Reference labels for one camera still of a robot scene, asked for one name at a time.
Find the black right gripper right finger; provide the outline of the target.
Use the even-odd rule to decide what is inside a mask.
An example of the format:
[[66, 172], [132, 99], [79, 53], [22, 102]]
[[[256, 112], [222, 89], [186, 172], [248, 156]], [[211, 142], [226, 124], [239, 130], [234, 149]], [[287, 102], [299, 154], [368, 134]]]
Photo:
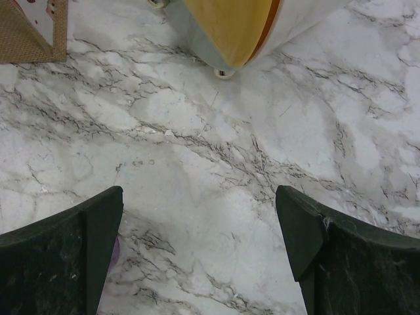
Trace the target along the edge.
[[307, 314], [418, 314], [419, 239], [370, 225], [291, 186], [276, 211]]

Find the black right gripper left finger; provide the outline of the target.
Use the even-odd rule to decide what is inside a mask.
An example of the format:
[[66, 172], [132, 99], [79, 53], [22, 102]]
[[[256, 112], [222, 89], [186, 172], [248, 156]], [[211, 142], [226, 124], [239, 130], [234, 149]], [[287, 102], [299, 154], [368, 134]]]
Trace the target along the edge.
[[96, 314], [117, 264], [123, 190], [113, 186], [1, 235], [2, 314]]

